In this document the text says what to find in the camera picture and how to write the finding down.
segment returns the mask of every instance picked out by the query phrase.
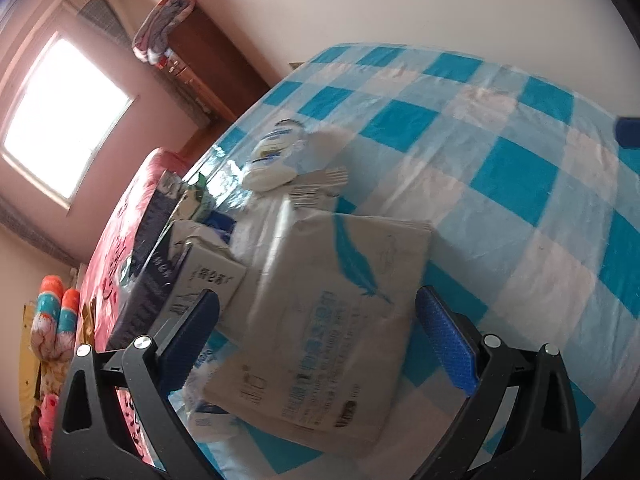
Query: white tissue pack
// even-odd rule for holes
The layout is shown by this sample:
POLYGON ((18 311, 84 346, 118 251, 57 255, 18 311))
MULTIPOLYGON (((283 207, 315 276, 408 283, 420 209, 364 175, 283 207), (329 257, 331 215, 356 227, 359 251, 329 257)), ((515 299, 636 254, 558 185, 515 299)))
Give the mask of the white tissue pack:
POLYGON ((241 349, 204 398, 281 438, 362 456, 396 390, 431 227, 290 204, 278 224, 241 349))
POLYGON ((218 295, 220 312, 223 312, 246 271, 233 260, 228 245, 212 228, 192 220, 176 220, 171 229, 168 258, 184 252, 184 259, 175 285, 151 327, 151 334, 156 334, 169 318, 184 314, 206 289, 218 295))

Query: cardboard box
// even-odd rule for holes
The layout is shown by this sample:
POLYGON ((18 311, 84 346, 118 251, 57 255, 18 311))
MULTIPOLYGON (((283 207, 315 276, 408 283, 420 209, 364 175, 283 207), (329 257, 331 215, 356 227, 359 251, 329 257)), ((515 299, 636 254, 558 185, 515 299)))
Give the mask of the cardboard box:
POLYGON ((231 259, 228 245, 206 225, 173 222, 146 261, 107 349, 126 348, 139 335, 154 336, 171 317, 180 317, 208 288, 222 311, 244 277, 245 267, 231 259))
POLYGON ((142 271, 186 187, 187 184, 170 171, 165 171, 160 177, 133 239, 130 267, 133 276, 142 271))

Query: folded blanket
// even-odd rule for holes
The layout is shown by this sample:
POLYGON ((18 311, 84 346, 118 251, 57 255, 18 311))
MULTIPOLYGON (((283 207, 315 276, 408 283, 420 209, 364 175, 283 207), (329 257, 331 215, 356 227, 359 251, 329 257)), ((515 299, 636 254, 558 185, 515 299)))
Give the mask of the folded blanket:
POLYGON ((40 361, 54 357, 64 290, 58 276, 46 276, 40 285, 36 314, 31 325, 31 350, 40 361))
POLYGON ((191 14, 196 0, 162 0, 146 17, 133 38, 133 52, 145 63, 159 64, 169 44, 169 33, 191 14))
POLYGON ((78 308, 80 306, 80 292, 70 288, 62 297, 62 309, 56 332, 55 356, 61 361, 70 361, 74 355, 76 342, 76 324, 78 323, 78 308))

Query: sunlight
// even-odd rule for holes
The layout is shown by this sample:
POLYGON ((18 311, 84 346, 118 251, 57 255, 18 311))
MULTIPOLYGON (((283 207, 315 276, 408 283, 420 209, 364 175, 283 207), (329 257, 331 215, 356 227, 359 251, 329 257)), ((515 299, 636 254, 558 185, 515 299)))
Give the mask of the sunlight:
POLYGON ((28 80, 4 150, 69 199, 129 102, 76 47, 57 40, 28 80))

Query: red patterned bedding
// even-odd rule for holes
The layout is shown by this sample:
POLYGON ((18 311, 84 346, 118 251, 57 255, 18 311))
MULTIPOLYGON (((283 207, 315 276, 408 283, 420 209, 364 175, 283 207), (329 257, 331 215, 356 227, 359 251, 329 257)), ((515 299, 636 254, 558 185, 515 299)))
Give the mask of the red patterned bedding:
MULTIPOLYGON (((175 153, 162 148, 154 150, 140 166, 107 222, 94 255, 89 262, 80 290, 80 304, 95 300, 95 349, 104 351, 118 317, 118 270, 130 254, 133 240, 162 174, 172 171, 184 176, 188 167, 175 153)), ((76 347, 83 330, 78 319, 76 347)), ((119 391, 118 398, 129 431, 145 462, 151 463, 128 392, 119 391)))

